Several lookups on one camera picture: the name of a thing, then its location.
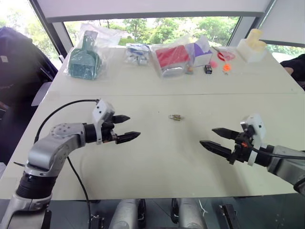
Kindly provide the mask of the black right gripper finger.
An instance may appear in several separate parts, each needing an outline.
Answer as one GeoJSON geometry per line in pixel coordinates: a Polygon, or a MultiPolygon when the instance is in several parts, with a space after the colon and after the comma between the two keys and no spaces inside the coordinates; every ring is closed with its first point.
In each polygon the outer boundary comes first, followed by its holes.
{"type": "Polygon", "coordinates": [[[235,140],[239,135],[237,131],[233,131],[227,128],[213,128],[212,131],[217,135],[230,140],[235,140]]]}
{"type": "Polygon", "coordinates": [[[221,146],[220,144],[213,141],[199,141],[200,144],[208,151],[222,156],[224,158],[228,158],[231,156],[232,151],[228,148],[221,146]]]}

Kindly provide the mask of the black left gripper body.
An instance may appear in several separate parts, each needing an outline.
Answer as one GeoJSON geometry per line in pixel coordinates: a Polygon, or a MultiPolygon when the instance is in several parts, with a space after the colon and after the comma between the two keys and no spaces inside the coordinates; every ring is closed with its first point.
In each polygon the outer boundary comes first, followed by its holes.
{"type": "Polygon", "coordinates": [[[116,124],[116,119],[116,116],[113,116],[102,124],[101,133],[103,143],[117,140],[117,134],[113,130],[116,124]]]}

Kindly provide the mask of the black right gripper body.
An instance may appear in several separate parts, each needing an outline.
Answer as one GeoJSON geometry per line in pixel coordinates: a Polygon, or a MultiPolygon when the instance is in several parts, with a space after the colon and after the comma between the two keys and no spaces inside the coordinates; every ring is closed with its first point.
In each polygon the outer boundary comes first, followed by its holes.
{"type": "Polygon", "coordinates": [[[239,162],[247,162],[250,157],[250,153],[252,151],[252,141],[253,141],[254,132],[246,129],[243,132],[237,132],[230,130],[230,139],[234,140],[234,150],[228,158],[228,161],[231,165],[235,163],[235,161],[239,162]]]}

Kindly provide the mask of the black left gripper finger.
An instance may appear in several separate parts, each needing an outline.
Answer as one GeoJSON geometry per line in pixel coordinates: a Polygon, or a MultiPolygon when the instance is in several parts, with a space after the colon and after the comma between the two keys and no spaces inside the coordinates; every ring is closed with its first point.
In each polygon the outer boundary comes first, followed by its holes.
{"type": "Polygon", "coordinates": [[[130,117],[128,117],[126,115],[114,115],[112,117],[112,123],[119,124],[119,123],[123,123],[129,119],[130,119],[130,117]]]}
{"type": "Polygon", "coordinates": [[[131,132],[124,133],[123,135],[118,135],[115,140],[115,143],[122,144],[122,143],[132,141],[135,138],[137,138],[140,134],[141,134],[140,132],[131,131],[131,132]]]}

